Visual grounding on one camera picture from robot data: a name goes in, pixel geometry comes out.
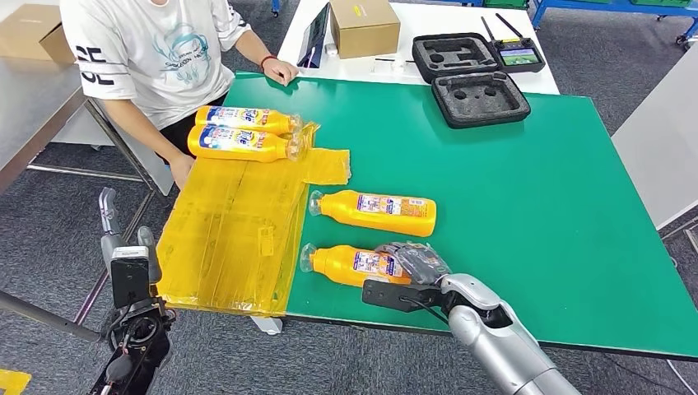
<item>person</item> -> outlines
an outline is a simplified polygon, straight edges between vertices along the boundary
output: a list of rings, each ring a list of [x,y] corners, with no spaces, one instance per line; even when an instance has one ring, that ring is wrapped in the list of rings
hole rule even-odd
[[[194,113],[221,105],[235,78],[221,51],[235,46],[284,86],[298,73],[226,0],[62,0],[60,10],[85,95],[164,159],[180,188]]]

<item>green tabletop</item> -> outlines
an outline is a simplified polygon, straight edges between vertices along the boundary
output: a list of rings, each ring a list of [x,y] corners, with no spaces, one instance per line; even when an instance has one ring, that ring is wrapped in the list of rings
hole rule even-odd
[[[453,272],[478,277],[508,301],[541,342],[698,357],[696,307],[592,101],[526,97],[532,113],[523,122],[454,130],[428,86],[300,78],[282,88],[239,73],[226,105],[320,123],[316,146],[351,150],[346,188],[437,203],[428,239],[307,214],[301,245],[425,240]],[[448,330],[427,312],[363,304],[360,288],[298,269],[286,311]]]

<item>hand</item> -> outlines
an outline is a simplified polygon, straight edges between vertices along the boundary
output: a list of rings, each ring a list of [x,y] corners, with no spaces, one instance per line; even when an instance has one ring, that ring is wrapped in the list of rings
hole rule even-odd
[[[269,58],[264,62],[264,75],[283,86],[288,86],[295,76],[298,75],[298,69],[288,62]]]
[[[194,158],[186,154],[180,154],[173,160],[170,160],[172,178],[174,178],[174,182],[177,184],[180,191],[184,189],[184,185],[187,183],[187,178],[189,177],[189,172],[193,165]]]

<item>yellow bottle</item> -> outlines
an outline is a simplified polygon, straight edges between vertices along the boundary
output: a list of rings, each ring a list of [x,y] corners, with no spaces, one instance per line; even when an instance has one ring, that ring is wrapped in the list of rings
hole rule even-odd
[[[187,145],[192,154],[202,158],[273,162],[283,158],[298,160],[307,151],[308,142],[302,133],[286,140],[266,132],[195,125]]]
[[[436,224],[436,203],[417,197],[341,191],[310,194],[310,214],[331,216],[337,222],[426,237]]]
[[[300,270],[322,273],[330,280],[348,286],[363,286],[366,279],[396,284],[411,282],[407,272],[387,254],[349,245],[317,249],[306,244],[300,251]]]
[[[196,124],[256,130],[276,135],[299,132],[303,127],[303,121],[299,115],[286,115],[275,109],[243,109],[211,105],[198,109]]]

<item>black shorts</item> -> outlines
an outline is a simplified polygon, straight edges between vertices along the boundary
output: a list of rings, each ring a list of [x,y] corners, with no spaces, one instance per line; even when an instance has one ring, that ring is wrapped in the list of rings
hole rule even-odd
[[[218,99],[215,99],[207,105],[223,105],[223,101],[225,101],[226,95],[227,92],[223,96],[219,97]],[[165,138],[169,140],[174,146],[179,148],[180,151],[189,156],[193,156],[192,152],[189,150],[189,147],[187,145],[187,138],[189,137],[189,131],[192,130],[195,124],[196,113],[191,114],[187,118],[181,119],[180,121],[172,123],[170,126],[163,128],[162,130],[160,130],[160,133],[162,133],[162,135],[165,136]]]

